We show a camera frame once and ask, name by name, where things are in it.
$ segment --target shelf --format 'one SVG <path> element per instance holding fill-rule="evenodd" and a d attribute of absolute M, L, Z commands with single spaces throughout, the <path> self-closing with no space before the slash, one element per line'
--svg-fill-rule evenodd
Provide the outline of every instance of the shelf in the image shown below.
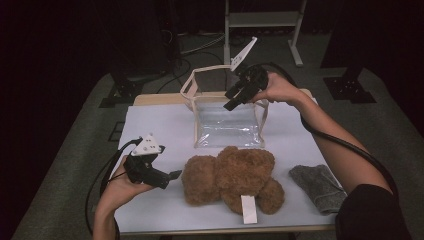
<path fill-rule="evenodd" d="M 296 26 L 299 12 L 230 13 L 229 27 Z"/>

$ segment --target black equipment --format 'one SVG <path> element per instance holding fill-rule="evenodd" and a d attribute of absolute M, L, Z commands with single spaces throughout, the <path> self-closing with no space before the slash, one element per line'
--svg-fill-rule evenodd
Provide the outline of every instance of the black equipment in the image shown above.
<path fill-rule="evenodd" d="M 259 90 L 265 90 L 268 87 L 268 73 L 260 64 L 250 67 L 241 64 L 236 68 L 235 74 L 240 80 L 225 93 L 225 96 L 230 99 L 224 105 L 228 111 L 232 111 L 241 103 L 246 104 Z"/>
<path fill-rule="evenodd" d="M 161 153 L 165 149 L 164 146 L 159 146 Z M 158 154 L 133 156 L 128 155 L 124 163 L 125 171 L 128 178 L 133 183 L 145 183 L 153 187 L 165 189 L 169 181 L 177 179 L 181 170 L 174 171 L 169 174 L 161 172 L 152 166 L 152 162 L 157 158 Z"/>

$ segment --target table surface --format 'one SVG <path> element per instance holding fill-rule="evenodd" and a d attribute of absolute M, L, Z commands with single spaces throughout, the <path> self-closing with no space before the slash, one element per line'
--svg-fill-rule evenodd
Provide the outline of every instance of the table surface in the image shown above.
<path fill-rule="evenodd" d="M 185 162 L 194 155 L 216 156 L 222 148 L 193 147 L 194 115 L 185 102 L 180 94 L 138 96 L 134 106 L 128 109 L 119 147 L 153 133 L 158 143 L 166 147 L 153 163 L 163 172 L 183 170 Z M 243 224 L 243 217 L 231 212 L 223 201 L 190 206 L 184 200 L 179 178 L 171 181 L 165 190 L 143 193 L 118 209 L 116 219 L 121 233 L 175 235 L 333 230 L 335 215 L 320 214 L 288 176 L 288 171 L 296 165 L 325 164 L 312 136 L 301 125 L 297 110 L 285 103 L 270 104 L 263 135 L 265 149 L 276 158 L 273 177 L 286 192 L 286 200 L 276 214 L 265 215 L 257 209 L 258 223 Z"/>

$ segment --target white metal rack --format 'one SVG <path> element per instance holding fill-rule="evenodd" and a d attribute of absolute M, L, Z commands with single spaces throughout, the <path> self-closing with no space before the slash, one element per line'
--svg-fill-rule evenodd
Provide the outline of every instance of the white metal rack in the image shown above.
<path fill-rule="evenodd" d="M 226 0 L 224 63 L 230 64 L 230 28 L 294 26 L 293 38 L 288 40 L 288 44 L 296 66 L 303 66 L 296 43 L 302 25 L 306 2 L 307 0 L 302 0 L 299 11 L 230 13 L 229 0 Z"/>

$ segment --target tag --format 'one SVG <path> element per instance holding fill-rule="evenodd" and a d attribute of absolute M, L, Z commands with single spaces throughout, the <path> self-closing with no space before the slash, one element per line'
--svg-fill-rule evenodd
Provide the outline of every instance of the tag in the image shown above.
<path fill-rule="evenodd" d="M 258 218 L 256 216 L 255 197 L 242 195 L 241 205 L 243 208 L 244 224 L 258 223 Z"/>

